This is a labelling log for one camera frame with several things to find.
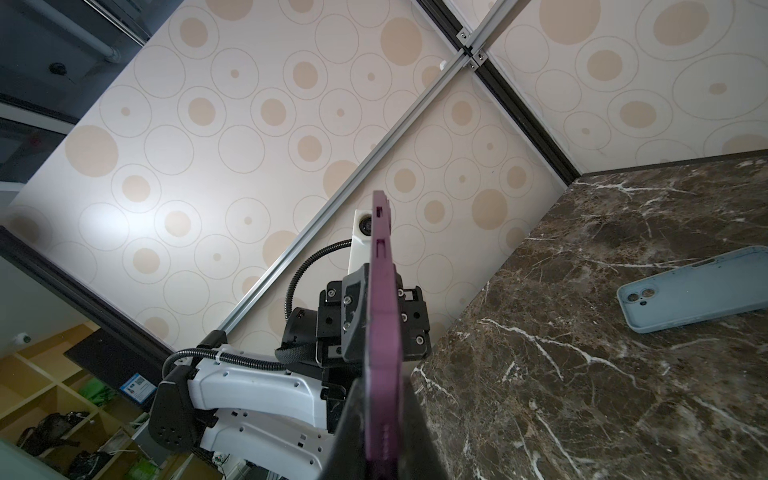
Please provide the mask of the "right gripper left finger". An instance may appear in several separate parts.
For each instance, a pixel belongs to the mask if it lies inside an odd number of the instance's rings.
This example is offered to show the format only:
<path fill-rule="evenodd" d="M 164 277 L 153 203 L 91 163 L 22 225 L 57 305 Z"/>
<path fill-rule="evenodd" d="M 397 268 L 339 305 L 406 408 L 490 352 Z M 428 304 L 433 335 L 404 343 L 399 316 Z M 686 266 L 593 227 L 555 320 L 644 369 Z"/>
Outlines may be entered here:
<path fill-rule="evenodd" d="M 364 446 L 365 382 L 353 382 L 336 430 L 330 456 L 320 480 L 363 480 L 366 478 Z"/>

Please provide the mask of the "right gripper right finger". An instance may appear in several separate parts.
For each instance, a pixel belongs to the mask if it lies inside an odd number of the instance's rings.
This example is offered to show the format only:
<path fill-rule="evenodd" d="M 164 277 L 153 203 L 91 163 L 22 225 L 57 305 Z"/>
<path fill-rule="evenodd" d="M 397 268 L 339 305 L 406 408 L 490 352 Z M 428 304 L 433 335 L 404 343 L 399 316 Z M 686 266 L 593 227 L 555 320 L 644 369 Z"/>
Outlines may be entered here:
<path fill-rule="evenodd" d="M 398 460 L 398 478 L 446 480 L 448 476 L 409 379 L 403 380 L 402 396 L 402 447 Z"/>

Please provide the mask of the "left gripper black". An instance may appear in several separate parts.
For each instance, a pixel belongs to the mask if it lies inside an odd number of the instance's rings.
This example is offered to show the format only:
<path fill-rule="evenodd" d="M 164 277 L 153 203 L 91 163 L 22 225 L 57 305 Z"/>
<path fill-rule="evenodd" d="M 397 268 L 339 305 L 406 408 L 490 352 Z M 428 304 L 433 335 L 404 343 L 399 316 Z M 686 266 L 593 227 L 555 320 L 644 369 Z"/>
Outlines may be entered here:
<path fill-rule="evenodd" d="M 369 264 L 333 281 L 319 295 L 318 308 L 295 307 L 275 351 L 283 364 L 362 365 L 365 361 Z M 423 291 L 406 288 L 396 275 L 404 362 L 422 361 L 432 352 L 430 319 Z"/>

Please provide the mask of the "black phone purple edge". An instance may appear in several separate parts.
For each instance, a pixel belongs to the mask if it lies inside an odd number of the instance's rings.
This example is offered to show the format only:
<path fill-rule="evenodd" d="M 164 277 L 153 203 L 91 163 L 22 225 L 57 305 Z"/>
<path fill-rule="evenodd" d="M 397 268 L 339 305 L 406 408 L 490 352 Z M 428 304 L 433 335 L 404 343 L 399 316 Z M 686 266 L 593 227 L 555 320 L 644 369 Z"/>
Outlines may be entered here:
<path fill-rule="evenodd" d="M 402 339 L 396 269 L 391 249 L 391 210 L 384 192 L 372 196 L 365 359 L 365 473 L 396 479 L 401 450 Z"/>

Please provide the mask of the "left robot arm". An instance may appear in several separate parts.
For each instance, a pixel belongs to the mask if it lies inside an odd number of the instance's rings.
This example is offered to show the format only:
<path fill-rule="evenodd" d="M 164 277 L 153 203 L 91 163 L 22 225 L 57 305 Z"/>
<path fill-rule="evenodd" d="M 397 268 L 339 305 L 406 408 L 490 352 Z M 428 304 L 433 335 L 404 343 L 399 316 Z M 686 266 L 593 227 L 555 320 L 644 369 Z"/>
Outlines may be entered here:
<path fill-rule="evenodd" d="M 163 367 L 149 431 L 162 446 L 221 451 L 289 479 L 442 479 L 445 471 L 413 387 L 405 351 L 429 349 L 428 333 L 402 320 L 393 262 L 375 256 L 343 282 L 338 315 L 318 334 L 290 335 L 278 362 L 237 354 L 223 332 L 179 351 Z M 353 371 L 334 399 L 329 382 L 301 373 L 340 331 L 342 366 Z M 329 417 L 336 401 L 341 416 Z"/>

